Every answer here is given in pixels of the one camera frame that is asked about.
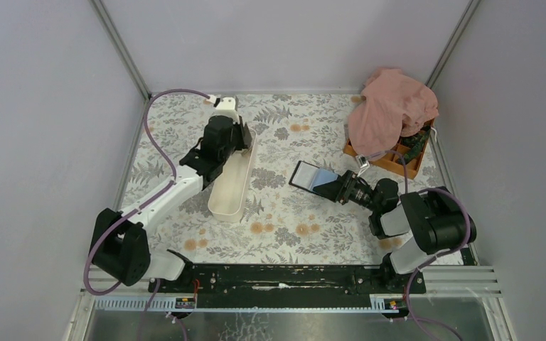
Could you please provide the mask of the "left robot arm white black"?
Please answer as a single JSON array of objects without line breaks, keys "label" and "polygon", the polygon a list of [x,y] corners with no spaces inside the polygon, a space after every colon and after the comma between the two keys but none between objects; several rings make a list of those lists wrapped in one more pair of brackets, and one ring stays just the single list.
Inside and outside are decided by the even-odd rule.
[{"label": "left robot arm white black", "polygon": [[149,237],[173,210],[223,180],[230,164],[251,147],[251,132],[240,116],[209,118],[169,180],[122,211],[106,208],[98,214],[85,266],[96,266],[125,286],[143,278],[178,279],[188,260],[174,251],[151,252]]}]

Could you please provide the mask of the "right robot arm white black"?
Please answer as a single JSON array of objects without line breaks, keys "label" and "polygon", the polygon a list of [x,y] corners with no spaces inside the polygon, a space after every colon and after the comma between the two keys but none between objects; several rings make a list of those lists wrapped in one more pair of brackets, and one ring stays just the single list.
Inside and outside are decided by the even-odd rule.
[{"label": "right robot arm white black", "polygon": [[475,223],[446,188],[401,195],[389,178],[370,186],[349,170],[343,175],[320,170],[308,189],[332,202],[354,202],[370,210],[370,231],[380,240],[411,235],[383,257],[380,268],[390,276],[410,274],[476,239]]}]

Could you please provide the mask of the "cream plastic oblong tray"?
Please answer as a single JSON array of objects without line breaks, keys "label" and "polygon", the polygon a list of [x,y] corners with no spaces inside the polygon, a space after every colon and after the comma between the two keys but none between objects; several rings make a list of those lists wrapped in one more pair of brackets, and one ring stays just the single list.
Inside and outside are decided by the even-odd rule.
[{"label": "cream plastic oblong tray", "polygon": [[208,209],[220,222],[239,222],[245,211],[250,178],[256,159],[256,142],[243,151],[234,152],[213,183]]}]

